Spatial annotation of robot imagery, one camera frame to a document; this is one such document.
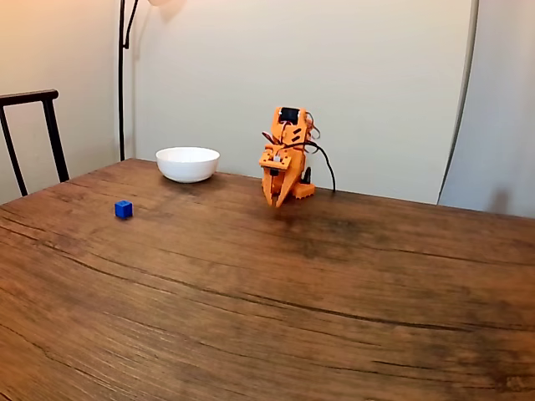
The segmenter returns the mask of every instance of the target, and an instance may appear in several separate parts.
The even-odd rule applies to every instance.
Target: wood grain
[[[0,399],[533,400],[534,267],[527,219],[127,160],[0,206]]]

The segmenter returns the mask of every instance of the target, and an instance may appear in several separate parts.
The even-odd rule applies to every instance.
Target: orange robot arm
[[[264,136],[272,142],[266,145],[260,166],[264,169],[262,188],[267,203],[276,207],[291,193],[298,199],[313,195],[315,186],[309,182],[309,173],[302,178],[306,156],[304,144],[311,140],[313,121],[305,109],[280,107],[275,110],[272,135]]]

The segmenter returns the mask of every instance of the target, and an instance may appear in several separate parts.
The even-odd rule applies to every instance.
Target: blue cube
[[[121,219],[128,219],[134,215],[132,203],[127,200],[122,200],[115,204],[115,215]]]

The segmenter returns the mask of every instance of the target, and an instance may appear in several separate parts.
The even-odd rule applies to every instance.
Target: chair frame
[[[11,135],[9,133],[8,119],[6,118],[4,107],[17,104],[43,103],[44,118],[47,122],[48,137],[50,138],[50,145],[52,146],[58,178],[60,182],[64,182],[69,179],[69,172],[67,171],[67,165],[65,164],[64,151],[61,146],[61,139],[59,138],[58,122],[56,121],[56,114],[54,113],[54,100],[58,97],[59,92],[54,89],[0,96],[0,125],[2,126],[3,136],[8,147],[9,158],[11,159],[13,171],[17,178],[18,188],[20,189],[22,196],[26,196],[28,191],[24,184],[23,173],[20,170],[13,141],[11,140]]]

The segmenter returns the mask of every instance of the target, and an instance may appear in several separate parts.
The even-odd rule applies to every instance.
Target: white wall
[[[115,144],[115,40],[110,0],[0,2],[0,94],[57,89],[56,117],[69,173],[118,159]],[[6,108],[29,191],[58,182],[41,104]],[[0,136],[0,204],[19,197]]]
[[[441,204],[535,217],[535,2],[485,0]]]
[[[435,203],[459,102],[469,0],[140,3],[135,147],[220,150],[260,176],[276,106],[305,107],[339,188]],[[320,155],[313,182],[330,187]]]

